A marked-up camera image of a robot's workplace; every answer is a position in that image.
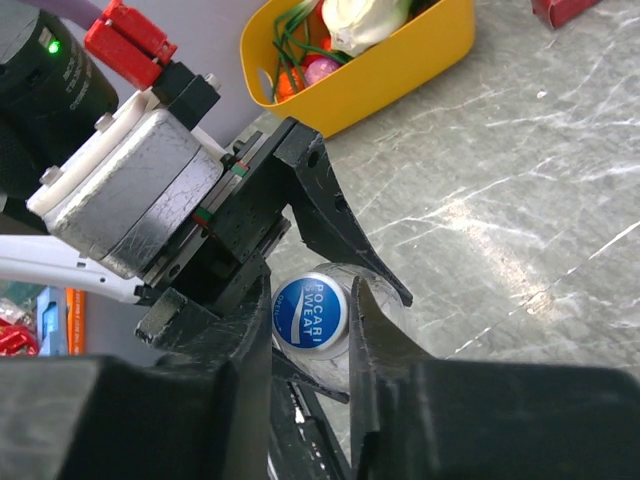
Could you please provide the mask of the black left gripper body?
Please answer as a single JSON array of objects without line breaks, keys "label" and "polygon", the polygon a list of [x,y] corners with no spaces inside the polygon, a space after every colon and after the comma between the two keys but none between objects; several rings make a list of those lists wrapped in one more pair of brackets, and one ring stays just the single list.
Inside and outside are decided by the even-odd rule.
[{"label": "black left gripper body", "polygon": [[234,309],[289,227],[282,211],[296,168],[322,152],[322,135],[293,118],[271,135],[235,141],[222,177],[143,270],[135,290],[141,304],[173,288],[207,309]]}]

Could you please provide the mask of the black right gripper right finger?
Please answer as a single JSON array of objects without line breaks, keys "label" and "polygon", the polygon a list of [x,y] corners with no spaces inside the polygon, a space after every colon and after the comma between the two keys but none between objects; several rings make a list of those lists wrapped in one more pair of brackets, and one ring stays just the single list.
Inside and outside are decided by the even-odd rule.
[{"label": "black right gripper right finger", "polygon": [[635,479],[639,384],[610,368],[436,358],[363,279],[350,307],[357,479]]}]

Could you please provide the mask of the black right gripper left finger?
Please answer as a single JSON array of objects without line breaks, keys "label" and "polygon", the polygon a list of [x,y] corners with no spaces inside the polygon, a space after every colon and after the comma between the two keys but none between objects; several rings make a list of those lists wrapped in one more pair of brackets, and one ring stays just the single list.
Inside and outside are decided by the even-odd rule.
[{"label": "black right gripper left finger", "polygon": [[270,437],[271,285],[217,316],[175,290],[140,323],[163,351],[1,361],[5,479],[263,479]]}]

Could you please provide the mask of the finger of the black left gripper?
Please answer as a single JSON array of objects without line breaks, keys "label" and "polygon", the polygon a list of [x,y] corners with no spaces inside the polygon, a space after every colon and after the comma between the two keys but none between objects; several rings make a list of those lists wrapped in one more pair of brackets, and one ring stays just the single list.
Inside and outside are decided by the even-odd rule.
[{"label": "finger of the black left gripper", "polygon": [[273,348],[268,457],[271,479],[351,477],[347,457],[318,395],[342,404],[349,402],[347,394],[321,386],[278,348]]},{"label": "finger of the black left gripper", "polygon": [[292,207],[308,249],[334,263],[367,268],[398,292],[404,306],[413,295],[379,257],[339,185],[323,136],[304,124],[281,124],[273,136],[278,174],[273,186]]}]

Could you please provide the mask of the blue label Pocari bottle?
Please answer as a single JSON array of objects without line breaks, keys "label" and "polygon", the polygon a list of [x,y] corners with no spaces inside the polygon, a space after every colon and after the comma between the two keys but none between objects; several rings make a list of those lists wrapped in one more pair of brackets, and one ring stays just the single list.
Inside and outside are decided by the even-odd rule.
[{"label": "blue label Pocari bottle", "polygon": [[410,339],[414,320],[398,292],[364,267],[324,263],[300,273],[276,289],[272,298],[273,334],[282,351],[321,386],[349,391],[349,312],[355,278],[365,279],[382,312]]}]

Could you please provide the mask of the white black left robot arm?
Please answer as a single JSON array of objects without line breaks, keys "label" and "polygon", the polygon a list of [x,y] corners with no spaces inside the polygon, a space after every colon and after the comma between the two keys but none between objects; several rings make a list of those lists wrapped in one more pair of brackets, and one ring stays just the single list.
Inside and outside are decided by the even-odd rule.
[{"label": "white black left robot arm", "polygon": [[5,479],[263,479],[270,437],[270,250],[291,207],[307,246],[377,273],[324,139],[295,119],[215,153],[194,130],[216,89],[178,62],[128,105],[66,26],[1,5],[1,191],[23,219],[124,278],[150,310],[137,336],[164,352],[8,360]]}]

